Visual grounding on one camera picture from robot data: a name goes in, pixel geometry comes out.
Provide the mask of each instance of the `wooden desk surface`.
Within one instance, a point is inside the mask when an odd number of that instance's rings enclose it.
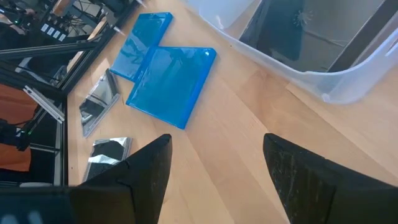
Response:
[[[118,77],[121,99],[85,139],[78,106],[124,43],[116,35],[68,97],[71,185],[81,182],[95,139],[131,137],[133,153],[163,133],[174,151],[159,223],[287,223],[262,153],[265,133],[398,185],[398,69],[359,103],[327,105],[235,51],[179,0],[147,6],[139,12],[175,16],[162,45],[214,47],[218,58],[186,130],[126,106],[133,83]]]

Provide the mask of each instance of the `orange object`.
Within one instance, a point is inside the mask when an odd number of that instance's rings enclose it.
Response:
[[[0,118],[17,124],[33,118],[37,103],[22,90],[0,84]],[[0,144],[0,168],[26,172],[30,167],[30,148],[24,152],[15,146]]]

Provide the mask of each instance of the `blue plastic case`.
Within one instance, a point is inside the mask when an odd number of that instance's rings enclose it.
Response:
[[[212,48],[153,47],[126,104],[184,129],[216,58]]]
[[[139,15],[109,71],[136,81],[135,75],[140,70],[149,47],[158,46],[172,19],[173,15],[169,12]]]

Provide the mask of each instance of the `plastic bin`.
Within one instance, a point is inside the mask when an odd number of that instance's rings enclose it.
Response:
[[[182,1],[236,50],[327,103],[358,101],[398,64],[398,27],[391,25],[396,0]],[[358,63],[388,24],[389,37]],[[353,54],[352,46],[357,58],[329,72],[342,56]]]

